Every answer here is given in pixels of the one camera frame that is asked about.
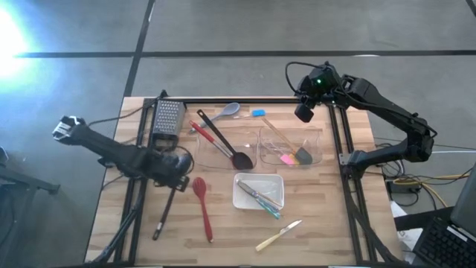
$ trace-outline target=wooden table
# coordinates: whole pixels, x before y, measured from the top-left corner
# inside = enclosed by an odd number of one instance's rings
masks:
[[[125,98],[121,115],[143,105],[143,98]],[[188,135],[190,119],[200,122],[198,109],[212,116],[224,104],[189,104],[181,131],[180,145],[196,154],[197,137]],[[264,211],[249,211],[232,205],[235,170],[196,165],[190,175],[204,178],[205,197],[214,242],[205,237],[202,211],[190,188],[177,192],[160,238],[151,239],[167,202],[170,189],[147,186],[144,212],[138,242],[137,265],[326,265],[354,264],[347,213],[342,194],[341,177],[335,155],[329,110],[316,107],[309,124],[294,115],[295,104],[242,104],[239,114],[264,109],[266,118],[280,130],[317,129],[320,133],[322,161],[311,168],[264,165],[258,157],[253,173],[277,173],[284,179],[285,205],[281,219],[275,220]],[[356,150],[373,150],[374,140],[365,111],[347,111]],[[137,135],[140,113],[119,121],[117,141]],[[259,132],[265,124],[259,118],[223,118],[216,122],[222,131]],[[343,131],[341,140],[345,141]],[[118,175],[108,170],[105,183]],[[126,192],[126,179],[118,180],[102,192],[89,241],[86,260],[95,258],[117,231]],[[396,228],[390,211],[385,184],[380,175],[366,174],[362,180],[372,227],[391,252],[401,258]],[[294,220],[303,222],[262,252],[254,247],[279,232]],[[362,249],[365,250],[360,232]]]

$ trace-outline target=cheese grater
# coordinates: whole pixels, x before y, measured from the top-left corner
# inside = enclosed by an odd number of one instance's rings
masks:
[[[179,142],[185,110],[185,104],[180,101],[157,101],[152,129],[152,142],[156,148],[175,149]]]

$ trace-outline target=red spoon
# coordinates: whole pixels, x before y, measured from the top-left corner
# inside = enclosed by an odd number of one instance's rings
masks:
[[[193,180],[192,187],[193,187],[193,192],[196,194],[196,196],[199,197],[200,203],[202,204],[202,214],[203,214],[203,223],[205,225],[205,234],[207,235],[208,242],[212,243],[213,234],[211,233],[210,221],[208,220],[207,209],[205,208],[205,192],[207,191],[207,185],[205,184],[205,181],[202,178],[196,177]]]

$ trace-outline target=white dish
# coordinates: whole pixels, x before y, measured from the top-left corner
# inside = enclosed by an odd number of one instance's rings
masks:
[[[235,208],[241,209],[261,209],[264,210],[254,200],[252,196],[247,194],[245,190],[238,186],[237,182],[241,180],[253,190],[260,192],[264,196],[272,199],[280,204],[281,210],[284,206],[284,181],[283,177],[277,174],[252,174],[238,173],[233,181],[233,205]]]

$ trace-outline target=gray floor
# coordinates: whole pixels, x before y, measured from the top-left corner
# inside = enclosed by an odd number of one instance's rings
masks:
[[[10,14],[25,43],[11,47],[26,52],[134,51],[146,6],[147,0],[9,0],[0,2],[0,19]],[[158,0],[144,50],[476,49],[475,25],[464,0]],[[440,132],[436,143],[476,147],[476,57],[149,58],[141,60],[132,95],[155,96],[162,89],[175,96],[290,95],[283,76],[290,60],[329,60],[341,73],[366,77],[384,96],[428,119]],[[63,115],[87,121],[116,116],[131,62],[18,59],[0,66],[0,145],[10,152],[10,167],[61,184],[58,195],[36,197],[12,267],[82,262],[104,169],[96,155],[55,142],[51,131]],[[296,67],[290,75],[298,80],[307,72]],[[404,137],[376,116],[370,119],[376,137]],[[112,136],[114,128],[110,123],[96,130]],[[476,154],[441,153],[407,166],[410,173],[444,175],[474,162]],[[463,181],[435,188],[453,205],[462,187]],[[405,208],[430,209],[425,194]]]

